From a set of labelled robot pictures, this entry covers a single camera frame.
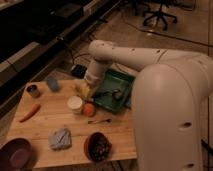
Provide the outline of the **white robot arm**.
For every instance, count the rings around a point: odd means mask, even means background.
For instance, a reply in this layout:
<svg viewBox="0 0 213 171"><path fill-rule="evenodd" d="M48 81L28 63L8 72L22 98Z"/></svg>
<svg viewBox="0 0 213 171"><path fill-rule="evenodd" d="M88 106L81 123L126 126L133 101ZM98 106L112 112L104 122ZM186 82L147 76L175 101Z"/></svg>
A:
<svg viewBox="0 0 213 171"><path fill-rule="evenodd" d="M85 80L91 87L112 62L138 72L131 97L138 169L203 171L200 106L213 93L213 58L103 40L91 42L89 53Z"/></svg>

